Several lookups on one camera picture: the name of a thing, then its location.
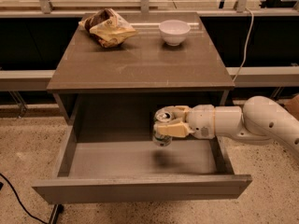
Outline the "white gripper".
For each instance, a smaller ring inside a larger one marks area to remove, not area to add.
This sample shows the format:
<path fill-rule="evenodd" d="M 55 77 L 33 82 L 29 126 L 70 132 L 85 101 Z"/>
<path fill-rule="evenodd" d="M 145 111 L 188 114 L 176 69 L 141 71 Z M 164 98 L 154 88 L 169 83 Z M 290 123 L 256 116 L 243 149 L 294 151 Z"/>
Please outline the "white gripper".
<path fill-rule="evenodd" d="M 160 121 L 154 124 L 155 132 L 160 135 L 183 138 L 192 134 L 197 139 L 215 137 L 213 105 L 197 105 L 194 108 L 186 105 L 166 106 L 159 109 L 154 118 Z"/>

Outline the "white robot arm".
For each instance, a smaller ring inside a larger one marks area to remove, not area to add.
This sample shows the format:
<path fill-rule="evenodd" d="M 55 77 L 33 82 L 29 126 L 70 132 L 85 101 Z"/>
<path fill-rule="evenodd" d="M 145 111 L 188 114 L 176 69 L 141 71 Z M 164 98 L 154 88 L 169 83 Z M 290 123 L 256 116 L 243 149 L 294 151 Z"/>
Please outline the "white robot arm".
<path fill-rule="evenodd" d="M 167 106 L 154 115 L 153 142 L 168 146 L 174 137 L 213 139 L 224 136 L 235 141 L 261 144 L 273 139 L 299 155 L 299 120 L 273 100 L 254 96 L 243 106 Z"/>

